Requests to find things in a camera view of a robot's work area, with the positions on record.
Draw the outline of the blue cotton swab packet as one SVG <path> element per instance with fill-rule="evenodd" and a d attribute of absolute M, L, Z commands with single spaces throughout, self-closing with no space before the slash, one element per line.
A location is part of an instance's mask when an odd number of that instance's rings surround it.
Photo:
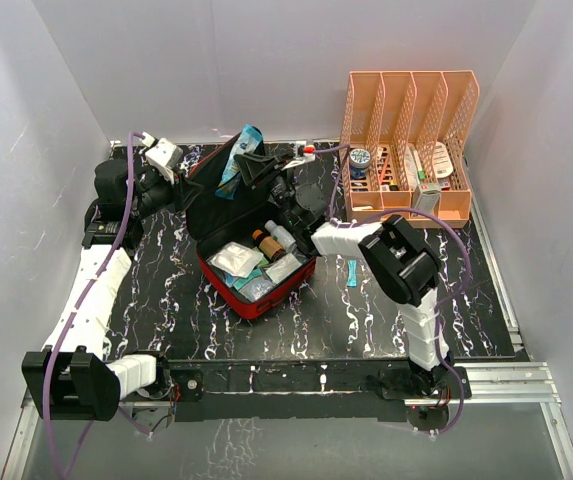
<path fill-rule="evenodd" d="M 219 185 L 215 191 L 216 197 L 226 200 L 234 198 L 242 179 L 241 169 L 236 158 L 238 155 L 253 153 L 262 141 L 263 135 L 257 128 L 251 125 L 244 126 L 229 153 Z"/>

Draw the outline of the white plastic bottle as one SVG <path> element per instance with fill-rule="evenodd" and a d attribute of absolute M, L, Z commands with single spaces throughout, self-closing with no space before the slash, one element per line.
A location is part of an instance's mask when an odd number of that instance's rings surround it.
<path fill-rule="evenodd" d="M 272 220 L 265 223 L 265 229 L 270 233 L 272 238 L 277 241 L 287 253 L 293 253 L 297 248 L 296 239 L 283 226 L 278 225 Z"/>

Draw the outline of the red black medicine case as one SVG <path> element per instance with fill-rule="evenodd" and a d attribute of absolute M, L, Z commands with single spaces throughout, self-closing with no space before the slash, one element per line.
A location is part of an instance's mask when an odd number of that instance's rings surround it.
<path fill-rule="evenodd" d="M 257 301 L 250 301 L 234 287 L 228 287 L 208 260 L 222 247 L 236 242 L 246 247 L 255 245 L 252 233 L 273 220 L 283 225 L 285 218 L 269 201 L 264 187 L 252 190 L 240 185 L 233 199 L 215 195 L 229 154 L 238 138 L 232 137 L 210 154 L 202 157 L 190 170 L 188 180 L 203 187 L 185 211 L 187 230 L 196 242 L 196 253 L 202 273 L 225 302 L 241 318 L 254 320 L 287 299 L 315 272 L 316 258 L 306 255 L 303 264 Z"/>

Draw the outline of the brown bottle orange cap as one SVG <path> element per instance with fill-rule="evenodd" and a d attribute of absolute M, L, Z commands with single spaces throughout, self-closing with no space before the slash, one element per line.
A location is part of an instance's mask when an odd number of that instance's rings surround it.
<path fill-rule="evenodd" d="M 252 239 L 270 262 L 275 262 L 286 255 L 282 245 L 264 230 L 255 230 L 252 233 Z"/>

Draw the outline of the white gauze pad packet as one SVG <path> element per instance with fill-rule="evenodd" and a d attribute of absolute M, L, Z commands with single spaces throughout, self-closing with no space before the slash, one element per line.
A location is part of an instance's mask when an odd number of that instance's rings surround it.
<path fill-rule="evenodd" d="M 208 263 L 231 276 L 248 277 L 264 258 L 260 251 L 236 242 L 229 242 L 218 250 Z"/>

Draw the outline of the clear bag white gauze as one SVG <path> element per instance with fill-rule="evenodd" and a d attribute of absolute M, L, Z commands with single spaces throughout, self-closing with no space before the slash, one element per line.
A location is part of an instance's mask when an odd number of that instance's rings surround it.
<path fill-rule="evenodd" d="M 280 284 L 301 267 L 301 262 L 292 253 L 287 253 L 267 266 L 265 275 L 274 283 Z"/>

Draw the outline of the clear bag blue mask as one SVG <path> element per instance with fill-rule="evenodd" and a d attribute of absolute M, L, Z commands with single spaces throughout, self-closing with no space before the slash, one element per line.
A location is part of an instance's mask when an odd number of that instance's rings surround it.
<path fill-rule="evenodd" d="M 266 277 L 256 277 L 246 283 L 240 294 L 249 302 L 257 302 L 274 288 L 274 283 Z"/>

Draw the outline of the clear bag blue bandage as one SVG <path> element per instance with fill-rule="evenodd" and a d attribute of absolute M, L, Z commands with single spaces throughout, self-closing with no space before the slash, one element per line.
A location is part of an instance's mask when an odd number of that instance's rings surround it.
<path fill-rule="evenodd" d="M 262 276 L 263 276 L 263 271 L 261 269 L 254 269 L 247 277 L 236 277 L 229 273 L 225 273 L 224 283 L 229 288 L 241 290 L 250 281 Z"/>

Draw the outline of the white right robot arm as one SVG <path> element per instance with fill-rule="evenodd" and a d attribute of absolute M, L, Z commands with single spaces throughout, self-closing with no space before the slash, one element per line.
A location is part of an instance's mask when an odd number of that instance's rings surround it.
<path fill-rule="evenodd" d="M 312 145 L 299 155 L 236 153 L 238 176 L 252 190 L 264 188 L 278 207 L 297 248 L 316 256 L 363 260 L 382 291 L 397 305 L 408 335 L 409 383 L 416 395 L 432 397 L 458 375 L 442 333 L 437 299 L 442 262 L 395 208 L 384 219 L 342 222 L 313 184 L 296 185 L 292 169 L 316 160 Z"/>

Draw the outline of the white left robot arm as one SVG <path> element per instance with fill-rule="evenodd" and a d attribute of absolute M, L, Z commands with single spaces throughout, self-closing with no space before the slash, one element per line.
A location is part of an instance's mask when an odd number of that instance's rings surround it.
<path fill-rule="evenodd" d="M 123 158 L 94 172 L 95 200 L 84 218 L 80 263 L 53 332 L 38 351 L 25 354 L 21 371 L 44 420 L 108 421 L 121 401 L 141 390 L 166 396 L 173 376 L 156 354 L 135 353 L 110 363 L 104 341 L 122 281 L 143 237 L 143 221 L 158 211 L 183 210 L 200 186 L 178 169 L 179 146 L 133 133 Z"/>

